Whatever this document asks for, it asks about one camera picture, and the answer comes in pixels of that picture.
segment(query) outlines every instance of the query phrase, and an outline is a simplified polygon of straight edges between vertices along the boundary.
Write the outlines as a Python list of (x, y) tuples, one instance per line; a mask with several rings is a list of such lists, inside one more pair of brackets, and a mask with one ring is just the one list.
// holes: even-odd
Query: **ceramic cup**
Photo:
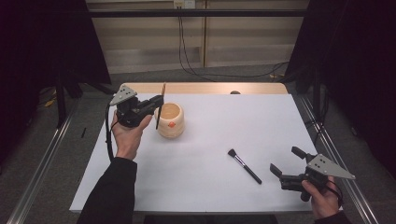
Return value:
[[(154, 118), (158, 119), (158, 108), (154, 112)], [(184, 111), (175, 103), (165, 103), (161, 110), (158, 133), (166, 138), (176, 138), (184, 131)]]

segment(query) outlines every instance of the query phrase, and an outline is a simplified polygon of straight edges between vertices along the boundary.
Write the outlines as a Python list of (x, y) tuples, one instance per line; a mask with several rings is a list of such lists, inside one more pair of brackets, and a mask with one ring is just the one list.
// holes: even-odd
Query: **wall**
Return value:
[[(305, 9), (308, 0), (196, 0), (196, 8)], [(87, 0), (89, 9), (170, 9), (173, 1)], [(178, 69), (178, 18), (92, 19), (111, 74)], [(303, 18), (182, 18), (192, 67), (290, 59)]]

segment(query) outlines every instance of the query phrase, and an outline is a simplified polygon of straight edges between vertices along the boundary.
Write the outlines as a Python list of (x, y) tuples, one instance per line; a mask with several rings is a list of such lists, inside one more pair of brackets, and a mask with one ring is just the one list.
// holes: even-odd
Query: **table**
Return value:
[[(138, 92), (140, 100), (158, 94), (163, 87), (162, 83), (126, 85)], [(231, 91), (243, 94), (230, 95)], [(167, 83), (165, 102), (169, 101), (183, 106), (186, 130), (174, 140), (159, 136), (155, 122), (145, 130), (135, 159), (136, 212), (264, 214), (311, 210), (310, 203), (300, 200), (299, 192), (282, 190), (269, 171), (272, 162), (284, 174), (304, 172), (304, 161), (290, 152), (293, 146), (316, 154), (297, 107), (282, 84)], [(262, 179), (262, 185), (227, 155), (231, 148)], [(71, 211), (81, 211), (108, 165), (102, 128)]]

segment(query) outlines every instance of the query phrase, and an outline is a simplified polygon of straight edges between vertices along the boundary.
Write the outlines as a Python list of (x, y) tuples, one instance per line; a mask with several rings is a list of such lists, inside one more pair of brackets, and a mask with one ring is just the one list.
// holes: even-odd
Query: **hand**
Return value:
[(116, 157), (125, 158), (128, 160), (133, 160), (136, 157), (137, 149), (140, 145), (140, 140), (143, 134), (143, 130), (149, 126), (152, 116), (145, 116), (140, 122), (138, 127), (127, 128), (120, 125), (117, 122), (117, 115), (114, 112), (113, 121), (111, 126), (113, 127), (112, 132), (117, 144), (117, 154)]
[[(334, 182), (334, 177), (329, 176), (329, 180)], [(332, 182), (328, 182), (327, 186), (337, 190)], [(312, 211), (315, 219), (330, 217), (338, 213), (338, 198), (335, 194), (326, 189), (320, 193), (317, 187), (306, 180), (303, 180), (302, 184), (304, 189), (312, 196)]]

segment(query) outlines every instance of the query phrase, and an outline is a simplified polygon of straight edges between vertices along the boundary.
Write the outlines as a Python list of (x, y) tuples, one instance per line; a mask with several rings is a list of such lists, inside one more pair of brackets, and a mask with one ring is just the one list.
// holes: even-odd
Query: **makeup brush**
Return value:
[(261, 184), (262, 181), (259, 179), (258, 176), (256, 176), (253, 171), (250, 170), (250, 168), (248, 168), (248, 166), (241, 160), (241, 158), (238, 157), (238, 155), (236, 155), (235, 150), (233, 150), (233, 148), (228, 151), (228, 155), (230, 155), (231, 157), (233, 157), (242, 167), (245, 168), (245, 170), (257, 181), (257, 183)]

